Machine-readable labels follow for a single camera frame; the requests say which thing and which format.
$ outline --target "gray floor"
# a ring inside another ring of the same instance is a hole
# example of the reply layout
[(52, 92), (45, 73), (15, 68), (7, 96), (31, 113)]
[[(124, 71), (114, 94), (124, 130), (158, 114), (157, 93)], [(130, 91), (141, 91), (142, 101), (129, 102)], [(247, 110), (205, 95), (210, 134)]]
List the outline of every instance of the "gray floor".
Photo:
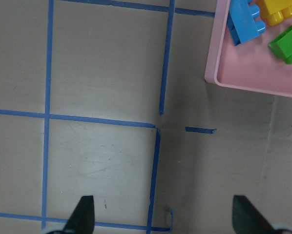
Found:
[[(0, 234), (41, 230), (44, 118), (16, 115), (45, 112), (47, 11), (45, 0), (0, 0)], [(272, 224), (292, 227), (292, 98), (205, 83), (213, 19), (174, 14), (160, 116), (167, 17), (55, 0), (50, 113), (160, 129), (153, 227), (168, 228), (172, 208), (173, 233), (232, 234), (234, 194), (248, 196)], [(80, 196), (93, 194), (96, 221), (146, 226), (155, 139), (153, 128), (51, 119), (46, 216), (67, 219)]]

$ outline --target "green toy block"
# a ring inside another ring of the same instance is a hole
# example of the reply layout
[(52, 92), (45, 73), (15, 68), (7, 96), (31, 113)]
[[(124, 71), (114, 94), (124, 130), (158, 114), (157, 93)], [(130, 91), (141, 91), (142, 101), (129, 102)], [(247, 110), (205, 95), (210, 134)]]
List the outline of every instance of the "green toy block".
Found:
[(269, 48), (278, 59), (292, 64), (292, 26), (269, 43)]

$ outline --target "yellow toy block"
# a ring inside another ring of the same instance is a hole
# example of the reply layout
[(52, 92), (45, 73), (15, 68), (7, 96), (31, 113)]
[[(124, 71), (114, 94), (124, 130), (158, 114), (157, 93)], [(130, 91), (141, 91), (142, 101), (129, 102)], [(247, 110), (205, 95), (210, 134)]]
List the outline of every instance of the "yellow toy block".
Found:
[(260, 7), (261, 18), (270, 26), (292, 17), (292, 0), (258, 0), (256, 4)]

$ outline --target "blue painter's tape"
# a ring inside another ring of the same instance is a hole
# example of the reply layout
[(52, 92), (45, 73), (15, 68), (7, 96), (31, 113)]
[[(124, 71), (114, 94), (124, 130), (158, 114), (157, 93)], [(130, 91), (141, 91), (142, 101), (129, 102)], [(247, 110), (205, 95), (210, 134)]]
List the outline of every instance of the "blue painter's tape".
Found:
[(159, 102), (159, 114), (160, 115), (163, 115), (163, 113), (165, 111), (167, 71), (168, 71), (169, 56), (170, 56), (174, 9), (175, 9), (175, 0), (170, 0), (169, 15), (168, 15), (168, 19), (167, 19), (167, 34), (166, 34), (164, 64), (163, 64), (162, 77), (161, 77), (161, 90), (160, 90), (160, 102)]
[(70, 120), (70, 121), (80, 121), (80, 122), (90, 122), (90, 123), (103, 123), (103, 124), (129, 126), (129, 127), (155, 128), (155, 126), (151, 123), (130, 122), (130, 121), (112, 120), (112, 119), (104, 119), (104, 118), (92, 118), (92, 117), (81, 117), (81, 116), (63, 116), (63, 115), (54, 115), (54, 114), (50, 114), (49, 117), (51, 119), (60, 119), (60, 120)]
[(30, 216), (30, 215), (20, 215), (20, 214), (0, 213), (0, 217), (2, 217), (2, 218), (16, 218), (16, 219), (34, 220), (34, 221), (41, 221), (42, 220), (41, 217)]
[(164, 232), (164, 233), (170, 233), (170, 228), (157, 228), (157, 227), (152, 227), (151, 230), (153, 232)]
[(44, 118), (45, 114), (42, 113), (33, 113), (33, 112), (24, 112), (24, 111), (9, 111), (9, 110), (1, 110), (0, 115), (8, 115), (8, 116), (22, 116), (22, 117), (33, 117), (33, 118)]
[(47, 174), (48, 174), (50, 85), (52, 72), (53, 19), (54, 19), (54, 0), (49, 0), (47, 25), (46, 81), (45, 81), (46, 85), (45, 85), (43, 175), (42, 175), (42, 229), (46, 227), (46, 209), (47, 209)]
[(95, 226), (106, 228), (121, 228), (121, 229), (134, 229), (134, 230), (146, 230), (146, 226), (118, 224), (118, 223), (101, 223), (95, 222)]
[(63, 0), (63, 1), (90, 3), (90, 4), (107, 5), (107, 6), (118, 6), (118, 7), (132, 8), (132, 9), (161, 11), (161, 12), (168, 12), (168, 9), (169, 9), (166, 6), (155, 6), (155, 5), (147, 5), (147, 4), (140, 4), (140, 3), (124, 2), (124, 1), (112, 1), (112, 0)]
[[(21, 214), (8, 214), (8, 213), (0, 213), (1, 218), (14, 218), (14, 219), (24, 219), (24, 220), (33, 220), (33, 221), (47, 221), (54, 223), (66, 223), (67, 219), (61, 218), (43, 218), (38, 216), (30, 216), (30, 215), (21, 215)], [(109, 228), (121, 228), (121, 229), (133, 229), (133, 230), (146, 230), (146, 226), (138, 226), (138, 225), (128, 225), (128, 224), (117, 224), (117, 223), (103, 223), (103, 222), (95, 222), (95, 226), (98, 227), (109, 227)], [(158, 228), (152, 227), (152, 231), (157, 232), (167, 232), (170, 229), (167, 228)]]
[(183, 9), (183, 8), (175, 8), (175, 13), (191, 15), (191, 16), (206, 16), (206, 17), (211, 17), (211, 18), (214, 18), (214, 15), (215, 15), (214, 12), (188, 10), (188, 9)]
[(192, 127), (186, 127), (185, 130), (187, 132), (193, 132), (193, 133), (205, 133), (205, 134), (214, 134), (217, 129), (207, 129), (207, 128), (192, 128)]
[(44, 120), (44, 148), (43, 148), (43, 175), (42, 175), (42, 228), (46, 227), (48, 143), (49, 143), (49, 118), (47, 117)]
[(54, 0), (49, 0), (48, 1), (48, 26), (47, 26), (47, 54), (46, 54), (45, 114), (49, 114), (49, 110), (50, 110), (50, 81), (51, 81), (51, 73), (52, 73), (53, 19), (54, 19)]
[(159, 151), (160, 151), (160, 131), (159, 131), (159, 129), (157, 129), (155, 150), (154, 150), (154, 160), (153, 160), (153, 164), (152, 164), (152, 173), (151, 173), (150, 196), (149, 196), (150, 204), (149, 204), (149, 208), (148, 208), (146, 234), (151, 233), (152, 217), (153, 217), (153, 210), (154, 210), (154, 203), (155, 203), (155, 191), (156, 191)]

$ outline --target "pink plastic bin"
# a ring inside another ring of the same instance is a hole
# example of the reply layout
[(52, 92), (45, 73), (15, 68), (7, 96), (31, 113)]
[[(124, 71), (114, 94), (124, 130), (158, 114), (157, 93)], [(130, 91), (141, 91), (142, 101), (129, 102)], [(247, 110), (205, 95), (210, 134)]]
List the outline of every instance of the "pink plastic bin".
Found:
[(292, 25), (292, 18), (258, 38), (234, 46), (226, 28), (230, 0), (218, 0), (205, 80), (223, 87), (292, 97), (292, 65), (274, 57), (268, 44)]

